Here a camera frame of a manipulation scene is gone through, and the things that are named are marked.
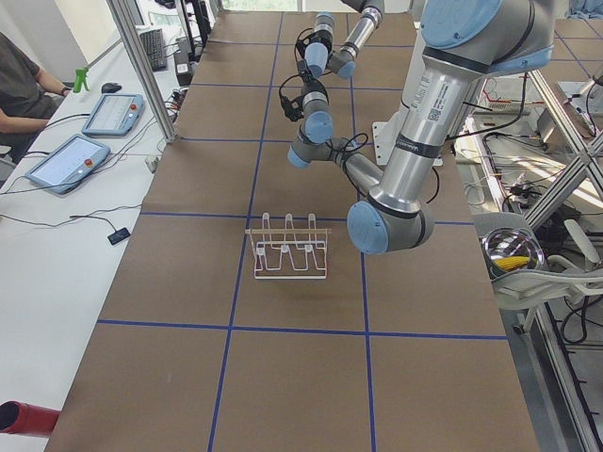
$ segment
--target green figurine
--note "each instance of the green figurine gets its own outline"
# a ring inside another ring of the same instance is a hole
[[[82,85],[86,91],[90,91],[86,77],[88,76],[88,67],[75,70],[75,83],[73,84],[73,92],[79,92],[82,90]]]

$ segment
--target electronic equipment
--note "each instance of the electronic equipment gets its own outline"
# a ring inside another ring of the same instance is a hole
[[[120,89],[122,89],[122,85],[120,85],[119,83],[105,83],[104,85],[101,86],[101,92],[103,94],[105,94],[106,92],[108,93],[113,93],[113,92],[117,92]]]
[[[144,53],[149,58],[151,69],[160,71],[168,67],[166,59],[166,46],[163,41],[163,32],[160,28],[144,31],[139,34]]]
[[[103,143],[74,135],[25,174],[37,186],[59,195],[76,188],[102,164],[110,149]]]
[[[123,137],[134,127],[143,107],[140,94],[103,94],[82,133],[89,137]]]
[[[192,82],[192,76],[194,74],[193,67],[190,64],[188,55],[185,52],[178,51],[173,54],[173,64],[176,70],[176,78],[178,79],[178,85],[181,87],[187,87]]]

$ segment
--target tablet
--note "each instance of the tablet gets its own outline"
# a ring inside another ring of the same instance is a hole
[[[57,194],[67,193],[86,179],[109,155],[103,143],[74,135],[24,176]]]
[[[88,137],[123,137],[139,120],[143,107],[140,94],[103,94],[82,133]]]

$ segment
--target blue grid line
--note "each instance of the blue grid line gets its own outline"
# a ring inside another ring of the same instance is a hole
[[[140,212],[147,217],[193,217],[193,218],[229,218],[229,219],[247,219],[246,215],[227,215],[227,214],[195,214],[192,212]]]
[[[232,214],[204,214],[195,212],[155,212],[151,210],[145,210],[140,212],[141,215],[147,217],[192,217],[192,218],[230,218],[230,219],[261,219],[260,215],[232,215]],[[283,216],[270,216],[273,219],[285,219]],[[307,217],[293,217],[295,220],[305,220]],[[329,217],[317,217],[317,221],[331,221],[345,223],[346,218],[329,218]],[[440,226],[475,226],[475,223],[471,221],[445,221],[437,220],[435,224]]]
[[[277,39],[276,39],[276,45],[274,48],[274,60],[272,61],[272,74],[270,76],[270,85],[273,84],[274,82],[274,73],[276,72],[276,61],[279,55],[279,41],[281,40],[281,33],[283,31],[283,20],[284,20],[285,14],[282,12],[281,13],[281,19],[279,22],[279,30],[278,30],[278,34],[277,34]],[[269,108],[270,108],[270,98],[271,98],[271,94],[272,94],[272,89],[268,90],[268,98],[266,100],[266,110],[264,112],[264,123],[262,125],[262,135],[261,135],[261,139],[260,139],[260,145],[259,145],[259,150],[257,152],[257,160],[255,163],[255,173],[253,175],[253,184],[252,184],[252,194],[250,197],[250,201],[249,201],[249,209],[247,211],[247,221],[246,221],[246,228],[249,228],[249,225],[251,223],[252,220],[252,210],[253,210],[253,201],[255,198],[255,188],[257,185],[257,176],[259,173],[259,169],[260,169],[260,164],[261,164],[261,160],[262,160],[262,151],[263,151],[263,147],[264,147],[264,137],[266,136],[266,126],[267,126],[267,122],[268,122],[268,115],[269,115]],[[228,333],[226,334],[226,344],[224,345],[224,355],[222,357],[222,366],[221,366],[221,371],[220,371],[220,381],[218,383],[218,392],[216,394],[216,404],[214,406],[214,416],[212,419],[212,425],[211,425],[211,433],[209,435],[209,442],[207,445],[207,452],[212,452],[213,451],[213,447],[214,447],[214,441],[216,438],[216,427],[218,424],[218,416],[220,414],[220,402],[221,402],[221,396],[222,396],[222,390],[224,387],[224,378],[226,375],[226,364],[228,363],[228,354],[229,354],[229,350],[230,350],[230,342],[231,342],[231,338],[232,338],[232,327],[235,323],[235,313],[236,313],[236,302],[238,299],[238,290],[240,288],[240,282],[241,282],[241,275],[243,273],[243,260],[245,257],[245,248],[247,247],[247,235],[245,234],[243,236],[243,243],[241,245],[241,255],[239,258],[239,262],[238,262],[238,272],[236,275],[236,286],[235,286],[235,293],[233,294],[233,306],[231,308],[231,313],[230,313],[230,320],[229,320],[229,330]]]
[[[245,85],[245,84],[227,84],[227,83],[191,83],[190,84],[192,87],[210,87],[210,88],[261,88],[261,89],[267,89],[267,88],[271,88],[271,89],[278,89],[281,86],[280,85]],[[302,89],[302,86],[298,86],[298,85],[287,85],[287,88],[291,88],[291,89]],[[350,87],[327,87],[327,89],[331,90],[331,89],[339,89],[339,90],[345,90],[345,89],[350,89]],[[359,91],[402,91],[402,88],[372,88],[372,87],[355,87],[354,89],[357,89]]]
[[[232,44],[232,45],[271,45],[280,47],[293,47],[295,44],[289,43],[274,43],[274,42],[233,42],[229,40],[209,40],[211,44]],[[385,48],[385,49],[413,49],[415,48],[412,44],[366,44],[365,47]]]
[[[346,27],[350,34],[350,15],[346,14]],[[350,104],[351,104],[351,127],[352,134],[356,136],[356,105],[354,102],[354,82],[350,79]],[[356,190],[356,200],[360,200],[360,193]],[[375,399],[373,394],[373,369],[372,356],[370,352],[370,323],[368,315],[368,291],[367,291],[367,268],[365,266],[365,255],[360,253],[360,268],[362,275],[362,298],[365,315],[365,351],[367,354],[367,396],[368,396],[368,422],[370,425],[370,450],[377,452],[377,429],[375,426]]]
[[[169,322],[139,322],[133,320],[111,320],[99,318],[96,322],[101,325],[115,325],[121,327],[151,327],[151,328],[172,328],[181,330],[220,330],[228,331],[228,327],[223,325],[196,325],[194,323],[169,323]]]
[[[356,337],[389,337],[408,339],[450,339],[466,341],[506,341],[507,336],[496,334],[445,334],[433,332],[396,332],[396,331],[354,331],[354,330],[324,330],[312,328],[276,328],[276,327],[251,327],[244,325],[205,325],[196,323],[170,323],[136,320],[115,320],[110,318],[99,319],[96,323],[121,327],[139,328],[171,328],[176,330],[217,330],[217,331],[246,331],[246,332],[278,332],[283,334],[323,334],[328,336],[356,336]]]
[[[584,67],[584,65],[582,64],[582,62],[578,59],[578,57],[576,56],[576,54],[574,53],[574,51],[572,49],[569,48],[569,45],[567,45],[567,43],[565,42],[565,38],[562,38],[562,36],[555,31],[555,35],[557,35],[557,37],[561,40],[561,42],[563,43],[563,45],[565,46],[565,48],[569,51],[569,53],[572,55],[572,57],[574,57],[574,60],[579,64],[579,66],[582,68],[582,70],[584,71],[584,73],[586,73],[586,75],[588,76],[588,71],[586,70],[586,68]]]
[[[207,141],[210,143],[283,143],[289,144],[287,139],[262,139],[262,138],[193,138],[180,137],[183,141]]]
[[[585,22],[585,23],[586,23],[588,26],[590,26],[590,27],[593,29],[593,31],[596,33],[596,35],[597,35],[599,38],[603,38],[603,36],[601,36],[601,34],[600,34],[598,31],[596,31],[596,28],[594,28],[594,27],[591,25],[591,23],[590,23],[590,22],[588,22],[588,21],[584,21],[584,22]]]

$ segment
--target keyboard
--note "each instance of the keyboard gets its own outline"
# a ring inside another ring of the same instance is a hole
[[[144,47],[144,52],[149,58],[149,63],[151,63],[151,69],[153,71],[166,69],[168,62],[166,60],[166,47],[163,43],[163,32],[161,29],[145,31],[140,33],[139,36],[142,41],[142,47]]]

